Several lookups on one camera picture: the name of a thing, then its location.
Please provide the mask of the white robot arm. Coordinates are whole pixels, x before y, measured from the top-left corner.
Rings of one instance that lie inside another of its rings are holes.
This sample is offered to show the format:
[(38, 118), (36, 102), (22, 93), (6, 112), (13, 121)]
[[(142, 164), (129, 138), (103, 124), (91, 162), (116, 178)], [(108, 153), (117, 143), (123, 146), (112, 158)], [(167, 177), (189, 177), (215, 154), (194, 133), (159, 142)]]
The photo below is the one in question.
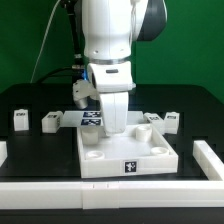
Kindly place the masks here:
[(87, 78), (73, 84), (80, 109), (89, 97), (100, 102), (105, 133), (125, 131), (134, 41), (152, 41), (167, 22), (165, 0), (74, 0), (84, 34)]

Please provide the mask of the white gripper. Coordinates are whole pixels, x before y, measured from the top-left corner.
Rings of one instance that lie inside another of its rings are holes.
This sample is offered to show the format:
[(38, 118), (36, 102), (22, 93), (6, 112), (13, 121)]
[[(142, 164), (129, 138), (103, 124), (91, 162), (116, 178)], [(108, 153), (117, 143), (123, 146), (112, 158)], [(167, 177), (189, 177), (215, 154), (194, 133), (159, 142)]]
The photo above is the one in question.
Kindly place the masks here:
[(129, 94), (134, 87), (129, 61), (113, 65), (89, 63), (87, 80), (73, 84), (73, 100), (78, 108), (88, 106), (87, 97), (100, 101), (103, 126), (107, 135), (126, 129)]

